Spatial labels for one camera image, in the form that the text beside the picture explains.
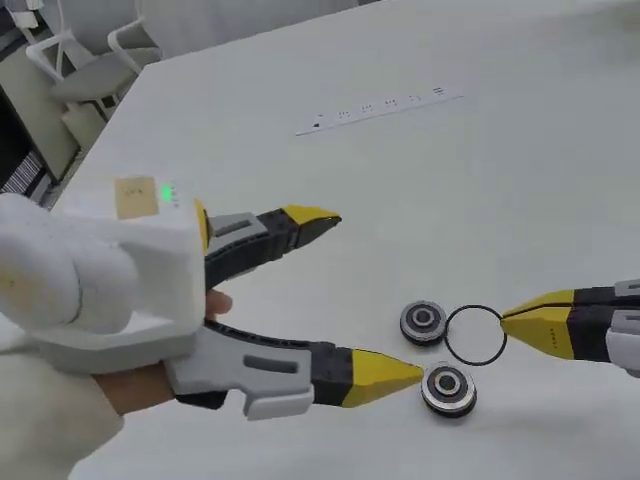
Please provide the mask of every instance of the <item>green led light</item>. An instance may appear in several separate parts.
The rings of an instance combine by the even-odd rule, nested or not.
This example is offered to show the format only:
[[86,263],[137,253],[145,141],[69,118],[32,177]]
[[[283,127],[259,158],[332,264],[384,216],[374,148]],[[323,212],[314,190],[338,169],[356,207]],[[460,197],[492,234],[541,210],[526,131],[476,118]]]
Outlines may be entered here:
[[165,202],[170,202],[173,199],[173,192],[171,191],[171,185],[162,185],[162,199]]

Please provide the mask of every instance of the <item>white sleeve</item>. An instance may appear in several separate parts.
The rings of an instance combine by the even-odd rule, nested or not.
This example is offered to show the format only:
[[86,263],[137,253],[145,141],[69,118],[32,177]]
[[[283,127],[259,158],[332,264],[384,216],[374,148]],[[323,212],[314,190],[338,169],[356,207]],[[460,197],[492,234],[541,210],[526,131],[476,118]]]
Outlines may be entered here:
[[123,422],[93,378],[33,351],[0,352],[0,478],[66,480]]

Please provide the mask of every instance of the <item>chair leg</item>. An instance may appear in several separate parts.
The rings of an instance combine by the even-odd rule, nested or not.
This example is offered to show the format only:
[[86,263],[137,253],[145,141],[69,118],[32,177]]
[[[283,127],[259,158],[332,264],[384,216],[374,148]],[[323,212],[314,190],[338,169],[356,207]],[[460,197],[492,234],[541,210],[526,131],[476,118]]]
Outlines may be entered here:
[[96,100],[96,103],[98,104],[99,110],[102,110],[104,119],[108,121],[111,118],[112,113],[109,111],[102,99]]

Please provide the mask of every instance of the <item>label sticker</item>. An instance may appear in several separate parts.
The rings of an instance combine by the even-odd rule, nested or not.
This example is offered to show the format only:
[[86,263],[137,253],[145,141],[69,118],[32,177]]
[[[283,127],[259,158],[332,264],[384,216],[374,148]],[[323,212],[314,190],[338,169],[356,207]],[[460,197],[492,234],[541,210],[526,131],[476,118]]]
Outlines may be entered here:
[[119,220],[149,217],[159,212],[153,177],[117,178],[116,213]]

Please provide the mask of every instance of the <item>human hand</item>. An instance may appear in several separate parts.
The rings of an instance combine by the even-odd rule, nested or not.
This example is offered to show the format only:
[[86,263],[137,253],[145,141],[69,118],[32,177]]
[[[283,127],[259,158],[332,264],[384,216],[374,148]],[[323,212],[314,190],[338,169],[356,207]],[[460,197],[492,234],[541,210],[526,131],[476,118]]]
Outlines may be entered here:
[[[232,304],[231,297],[211,290],[207,293],[206,319],[215,321],[217,315],[231,310]],[[94,375],[93,378],[120,415],[173,400],[173,391],[161,363],[126,372]]]

